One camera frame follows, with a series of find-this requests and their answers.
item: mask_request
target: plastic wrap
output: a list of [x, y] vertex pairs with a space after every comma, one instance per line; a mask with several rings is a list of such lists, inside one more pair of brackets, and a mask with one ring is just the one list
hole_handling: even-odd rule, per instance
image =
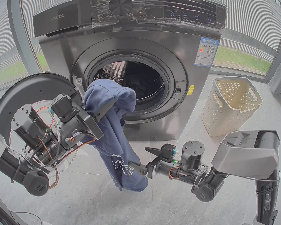
[[131, 22], [205, 27], [221, 32], [225, 29], [226, 6], [211, 1], [134, 0], [131, 10], [121, 16], [111, 13], [109, 3], [110, 0], [91, 0], [93, 28]]

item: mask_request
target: glass wall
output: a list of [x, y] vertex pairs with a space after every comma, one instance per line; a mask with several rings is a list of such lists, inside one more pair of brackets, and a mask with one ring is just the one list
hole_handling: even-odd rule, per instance
[[27, 28], [27, 33], [43, 71], [48, 71], [49, 68], [43, 56], [39, 42], [37, 38], [34, 37], [33, 16], [39, 12], [44, 11], [47, 8], [67, 1], [70, 0], [22, 0], [23, 17]]
[[0, 0], [0, 85], [24, 76], [26, 69], [21, 61], [12, 36], [7, 0]]
[[279, 0], [220, 0], [228, 8], [226, 31], [214, 66], [265, 76], [281, 38]]

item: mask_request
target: qr code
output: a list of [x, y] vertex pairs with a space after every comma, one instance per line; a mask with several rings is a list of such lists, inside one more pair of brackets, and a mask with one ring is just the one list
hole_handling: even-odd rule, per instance
[[217, 47], [209, 45], [207, 53], [214, 54], [216, 52]]

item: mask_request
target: energy label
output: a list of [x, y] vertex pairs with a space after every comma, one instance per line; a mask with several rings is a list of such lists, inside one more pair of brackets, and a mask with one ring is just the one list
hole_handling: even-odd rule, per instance
[[202, 37], [194, 65], [211, 67], [218, 46], [219, 46], [218, 40]]

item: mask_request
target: gray tile floor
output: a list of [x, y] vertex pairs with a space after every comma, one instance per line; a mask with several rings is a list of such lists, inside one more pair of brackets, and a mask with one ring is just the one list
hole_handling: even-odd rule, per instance
[[[205, 144], [203, 162], [210, 165], [224, 136], [210, 137], [200, 114], [218, 76], [209, 75], [196, 108], [178, 141], [169, 141], [181, 149], [189, 140]], [[254, 82], [264, 104], [243, 125], [241, 130], [277, 130], [281, 135], [281, 98], [274, 96], [268, 85]], [[144, 147], [161, 147], [163, 141], [131, 142], [143, 164], [153, 159]], [[256, 215], [255, 182], [228, 177], [225, 184], [209, 203], [197, 200], [191, 185], [157, 175], [149, 180], [141, 193], [119, 191], [98, 153], [85, 146], [73, 162], [60, 174], [57, 187], [42, 197], [34, 197], [19, 184], [0, 174], [0, 199], [14, 211], [27, 211], [38, 215], [45, 225], [125, 225], [125, 224], [180, 224], [180, 225], [242, 225], [252, 224]], [[281, 224], [281, 197], [276, 206], [280, 210], [276, 224]], [[40, 224], [36, 218], [21, 215], [29, 225]]]

